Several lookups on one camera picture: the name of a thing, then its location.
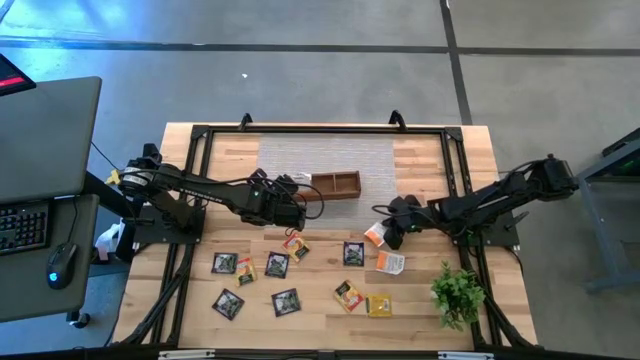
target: black keyboard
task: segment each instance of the black keyboard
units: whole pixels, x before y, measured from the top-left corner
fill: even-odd
[[[0,256],[47,247],[49,202],[0,206]]]

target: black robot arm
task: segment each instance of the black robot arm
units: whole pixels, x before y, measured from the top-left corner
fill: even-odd
[[[549,155],[511,170],[504,179],[461,197],[429,200],[425,207],[413,195],[391,201],[383,221],[384,235],[392,249],[398,249],[408,232],[439,229],[452,238],[493,224],[497,217],[533,200],[568,198],[578,183],[566,161]]]
[[[225,205],[243,222],[253,225],[284,226],[298,231],[305,225],[306,208],[294,201],[291,194],[298,188],[286,175],[272,181],[258,169],[247,178],[215,181],[163,164],[155,145],[146,144],[143,156],[130,160],[121,178],[118,187],[125,196],[150,202],[180,229],[188,230],[193,225],[193,213],[198,208],[186,200],[174,199],[169,191]]]

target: gray floor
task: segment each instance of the gray floor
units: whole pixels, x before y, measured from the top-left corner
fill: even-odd
[[[450,0],[460,46],[638,48],[631,0]],[[185,43],[446,45],[436,0],[16,0],[0,36]],[[116,164],[167,121],[408,122],[459,124],[448,55],[220,53],[2,48],[35,80],[104,79],[94,140]],[[490,127],[498,165],[549,152],[579,172],[640,126],[638,58],[462,56],[474,124]],[[108,174],[91,155],[90,170]],[[640,286],[587,295],[603,274],[580,195],[534,203],[518,225],[539,341],[555,350],[637,358]],[[104,343],[119,306],[90,291],[101,322],[59,330],[55,317],[0,324],[0,353]],[[34,336],[16,341],[12,333]],[[52,334],[57,341],[35,340]]]

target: wooden table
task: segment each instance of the wooden table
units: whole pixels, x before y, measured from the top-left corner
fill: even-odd
[[[167,124],[161,150],[164,162],[184,167],[192,125]],[[463,126],[462,130],[471,181],[473,188],[478,189],[497,179],[489,130],[485,126]],[[208,176],[225,180],[251,174],[257,167],[261,136],[255,133],[216,134]],[[397,135],[393,151],[400,195],[414,194],[421,202],[448,195],[437,136]],[[201,152],[202,149],[199,149],[194,169],[200,168]],[[454,164],[459,175],[455,158]],[[307,257],[299,264],[290,264],[285,280],[266,277],[264,268],[267,255],[269,251],[281,250],[280,245],[285,240],[283,229],[244,224],[225,207],[209,205],[203,241],[196,247],[194,256],[180,347],[341,350],[472,348],[468,329],[458,332],[440,328],[439,313],[430,297],[431,282],[440,275],[441,261],[447,260],[454,268],[460,267],[456,248],[439,231],[423,231],[405,237],[400,253],[406,256],[406,266],[398,276],[374,270],[377,249],[364,240],[362,233],[336,229],[306,230],[302,235],[312,249]],[[342,244],[349,240],[365,241],[364,268],[343,267]],[[114,341],[129,335],[157,299],[167,248],[167,245],[153,245],[134,259]],[[240,257],[251,256],[259,274],[258,281],[236,288],[234,276],[211,274],[214,252],[237,252]],[[496,301],[522,335],[535,343],[535,331],[518,263],[512,254],[502,248],[487,248],[486,252]],[[347,314],[332,296],[333,290],[346,279],[351,280],[363,293],[390,293],[393,317],[368,318],[364,305]],[[223,288],[230,289],[246,301],[233,321],[211,309]],[[302,311],[276,318],[271,294],[289,288],[297,288]],[[168,306],[164,336],[171,326],[174,300]],[[485,339],[489,341],[484,309],[481,311],[481,326]]]

